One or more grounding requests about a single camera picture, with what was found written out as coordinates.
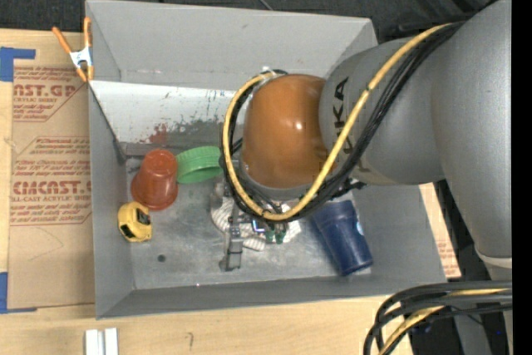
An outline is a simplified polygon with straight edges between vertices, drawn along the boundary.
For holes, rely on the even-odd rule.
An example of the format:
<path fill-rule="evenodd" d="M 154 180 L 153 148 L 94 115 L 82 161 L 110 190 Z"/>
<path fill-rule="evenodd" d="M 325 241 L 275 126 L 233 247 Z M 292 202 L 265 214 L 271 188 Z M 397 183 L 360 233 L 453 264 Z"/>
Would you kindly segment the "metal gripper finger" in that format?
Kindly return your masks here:
<path fill-rule="evenodd" d="M 239 269 L 242 263 L 244 250 L 244 238 L 237 224 L 230 224 L 226 233 L 224 257 L 220 262 L 220 268 L 229 272 Z"/>

